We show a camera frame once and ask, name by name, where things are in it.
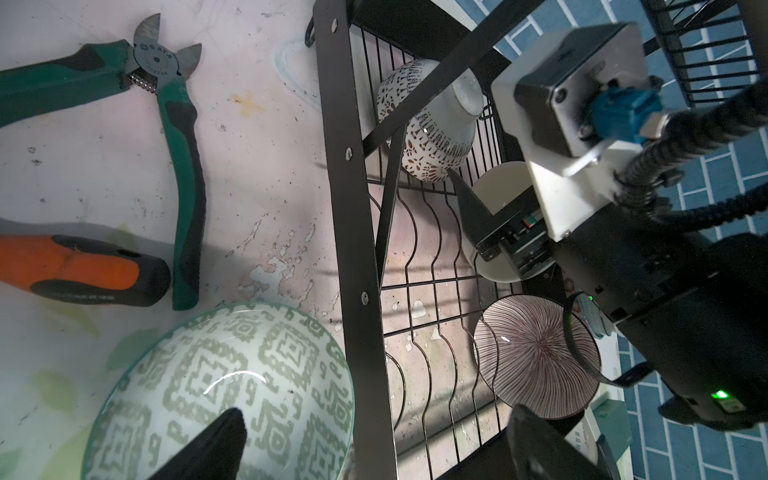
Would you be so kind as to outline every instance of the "green pliers handle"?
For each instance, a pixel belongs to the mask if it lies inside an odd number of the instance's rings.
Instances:
[[[157,90],[157,103],[179,190],[173,305],[174,310],[188,310],[197,304],[199,296],[200,252],[205,225],[205,182],[194,136],[197,110],[187,95],[187,85],[181,76]]]
[[[126,91],[125,41],[86,44],[74,55],[0,71],[0,127]]]

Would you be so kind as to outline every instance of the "green patterned bowl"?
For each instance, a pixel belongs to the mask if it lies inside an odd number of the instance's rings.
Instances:
[[[352,378],[311,316],[223,306],[169,332],[114,387],[85,449],[84,480],[145,480],[231,407],[247,440],[238,478],[338,477],[352,441]]]

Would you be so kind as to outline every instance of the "white bowl with brown pattern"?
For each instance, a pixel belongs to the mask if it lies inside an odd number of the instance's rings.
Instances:
[[[419,59],[392,72],[379,86],[379,121],[392,113],[437,65],[438,61]],[[475,121],[482,108],[480,84],[467,70],[411,119],[402,154],[403,168],[425,182],[444,180],[448,169],[458,168],[472,149]]]

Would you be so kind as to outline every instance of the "plate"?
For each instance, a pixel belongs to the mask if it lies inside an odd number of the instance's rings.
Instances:
[[[568,351],[563,306],[534,295],[495,301],[475,327],[480,374],[507,405],[523,404],[543,419],[564,419],[587,407],[599,382]],[[592,365],[600,352],[587,327],[572,317],[579,351]]]
[[[491,214],[496,215],[510,201],[526,191],[533,182],[528,173],[525,162],[506,162],[493,167],[485,172],[472,185],[472,191],[480,201],[488,208]],[[537,276],[552,266],[554,260],[543,264],[541,267],[520,276],[520,271],[509,262],[506,255],[498,255],[490,262],[486,262],[479,255],[475,258],[477,250],[469,241],[462,230],[462,253],[469,265],[484,278],[492,282],[513,283]]]
[[[317,320],[224,306],[169,332],[123,375],[83,459],[86,480],[145,480],[225,410],[243,412],[238,478],[337,478],[352,441],[352,377]]]

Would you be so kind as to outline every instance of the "black metal dish rack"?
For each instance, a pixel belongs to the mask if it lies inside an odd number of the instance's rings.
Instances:
[[[450,470],[451,467],[471,456],[467,452],[462,455],[459,451],[457,425],[462,420],[474,417],[479,445],[498,440],[501,437],[498,433],[503,429],[498,398],[489,395],[489,392],[478,393],[479,383],[480,390],[485,387],[479,381],[478,372],[474,375],[470,407],[455,408],[459,378],[456,348],[441,328],[447,329],[458,323],[468,341],[472,342],[471,328],[482,310],[501,296],[513,293],[513,287],[516,293],[523,291],[561,302],[564,300],[561,274],[556,266],[543,275],[523,282],[521,286],[492,283],[471,269],[468,270],[469,265],[458,246],[460,240],[454,242],[453,239],[458,238],[460,227],[455,193],[450,182],[425,184],[407,176],[401,172],[402,148],[398,148],[402,145],[405,126],[410,118],[466,68],[472,66],[486,95],[486,106],[477,123],[476,148],[472,149],[462,165],[460,174],[472,185],[494,166],[507,161],[523,160],[517,141],[502,130],[491,102],[491,82],[510,64],[492,46],[542,2],[506,0],[472,33],[429,0],[317,0],[314,6],[313,37],[316,39],[326,160],[333,205],[344,340],[355,386],[357,478],[398,478],[398,454],[402,454],[402,450],[396,445],[395,431],[401,425],[406,408],[406,374],[397,358],[386,350],[387,339],[405,342],[401,337],[407,336],[407,341],[412,341],[425,362],[428,393],[420,418],[419,415],[415,417],[421,423],[423,437],[419,440],[425,447],[428,467],[425,473],[429,473],[430,479],[437,478],[446,470],[449,470],[448,474],[454,472],[456,468]],[[675,56],[684,53],[675,53],[682,49],[680,35],[693,28],[707,26],[713,17],[735,5],[735,0],[714,0],[707,8],[703,8],[707,11],[683,14],[680,21],[673,20],[670,12],[676,14],[677,11],[668,8],[664,0],[642,2],[647,12],[650,12],[651,24],[659,35],[658,40],[655,38],[646,42],[646,55],[663,48],[670,64],[675,67],[675,75],[681,86],[690,89],[693,79],[687,76],[684,57]],[[678,8],[693,3],[680,2]],[[350,32],[355,39],[357,35],[362,38],[362,57],[367,74],[367,77],[358,75],[357,85]],[[374,84],[386,77],[386,71],[413,58],[434,58],[440,60],[441,64],[380,124],[375,119]],[[359,97],[358,91],[364,91],[365,94]],[[693,95],[686,96],[686,99],[689,105],[695,103],[692,101]],[[373,108],[373,120],[376,123],[371,125],[372,131],[363,138],[360,111],[370,107]],[[385,161],[390,157],[385,143],[389,138],[392,138],[392,161]],[[410,219],[412,244],[407,240],[399,240],[399,244],[392,243],[393,214],[398,205],[401,211],[407,213],[407,217],[404,217],[406,225]],[[431,219],[426,225],[415,217],[413,211],[416,208],[423,209]],[[377,228],[372,214],[378,214]],[[431,263],[429,256],[425,261],[417,260],[414,263],[417,250],[423,248],[425,242],[424,228],[429,228],[432,234],[436,230],[436,245],[434,241],[427,242],[431,248],[436,249],[430,253]],[[402,251],[404,257],[410,257],[403,265],[397,263],[398,272],[392,275],[391,269],[385,270],[385,264],[388,250],[394,248]],[[436,275],[435,263],[448,265],[447,271],[450,274]],[[460,288],[460,285],[466,286],[468,283],[474,285],[469,290],[471,298],[466,295],[462,298],[462,291],[466,292],[467,289]],[[430,287],[434,300],[430,304],[434,307],[434,319],[428,322],[415,320],[411,308],[415,295],[413,292]],[[439,309],[442,300],[439,297],[444,296],[445,288],[455,291],[452,302],[458,308],[453,309],[451,315],[441,315]],[[385,295],[395,291],[405,294],[403,299],[407,302],[407,323],[400,328],[386,329],[382,322],[382,301]],[[437,329],[437,335],[448,348],[449,356],[446,359],[452,357],[455,371],[453,388],[448,398],[449,423],[429,427],[425,419],[432,413],[430,408],[436,408],[434,404],[430,407],[433,397],[432,370],[438,366],[430,364],[428,354],[415,341],[417,335],[428,328]],[[402,380],[402,400],[396,401],[390,397],[392,379],[388,376],[388,369],[400,375],[396,381]],[[484,408],[495,410],[496,422],[495,429],[485,435],[481,432],[478,417]],[[450,450],[454,452],[451,452],[451,458],[437,466],[435,458],[430,454],[430,445],[437,435],[446,431],[449,436],[452,435],[455,448]]]

